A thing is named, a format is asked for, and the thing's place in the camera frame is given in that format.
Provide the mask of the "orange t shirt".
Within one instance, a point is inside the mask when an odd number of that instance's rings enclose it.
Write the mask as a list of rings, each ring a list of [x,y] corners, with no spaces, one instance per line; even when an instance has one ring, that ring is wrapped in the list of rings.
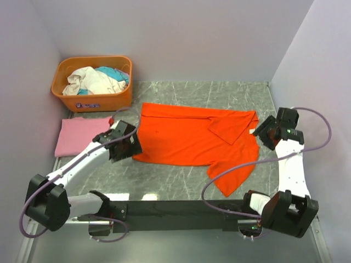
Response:
[[[152,164],[207,166],[210,179],[237,165],[255,162],[259,146],[250,132],[256,111],[172,106],[145,102],[133,159]]]

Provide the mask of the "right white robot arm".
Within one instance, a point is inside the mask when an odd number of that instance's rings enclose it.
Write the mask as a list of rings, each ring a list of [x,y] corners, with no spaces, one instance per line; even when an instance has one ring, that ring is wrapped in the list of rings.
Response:
[[[241,204],[241,214],[252,219],[261,216],[264,228],[301,238],[315,218],[319,204],[310,196],[303,167],[304,135],[296,129],[297,110],[279,108],[255,131],[264,146],[279,158],[279,187],[273,197],[248,191]]]

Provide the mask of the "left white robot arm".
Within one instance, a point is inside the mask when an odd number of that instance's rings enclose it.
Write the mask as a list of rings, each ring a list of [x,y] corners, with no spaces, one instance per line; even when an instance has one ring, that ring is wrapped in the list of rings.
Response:
[[[72,192],[80,181],[107,161],[117,162],[140,154],[138,128],[117,121],[58,170],[47,176],[35,175],[29,182],[20,216],[28,216],[50,231],[57,231],[68,219],[79,216],[108,220],[109,197],[96,190],[79,196],[73,196]]]

